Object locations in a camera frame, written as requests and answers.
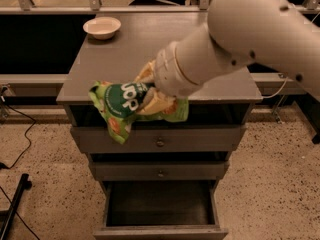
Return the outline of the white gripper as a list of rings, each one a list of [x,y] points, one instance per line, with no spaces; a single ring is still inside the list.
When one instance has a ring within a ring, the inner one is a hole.
[[[183,75],[176,59],[177,43],[171,42],[160,50],[155,61],[149,61],[134,79],[140,83],[155,83],[142,104],[138,107],[139,115],[152,115],[173,105],[175,98],[185,98],[194,91],[194,85]]]

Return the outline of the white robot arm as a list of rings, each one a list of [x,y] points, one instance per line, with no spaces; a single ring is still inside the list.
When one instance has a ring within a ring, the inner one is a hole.
[[[213,0],[207,21],[159,51],[138,81],[152,82],[138,113],[164,111],[204,83],[258,63],[320,99],[320,30],[287,0]]]

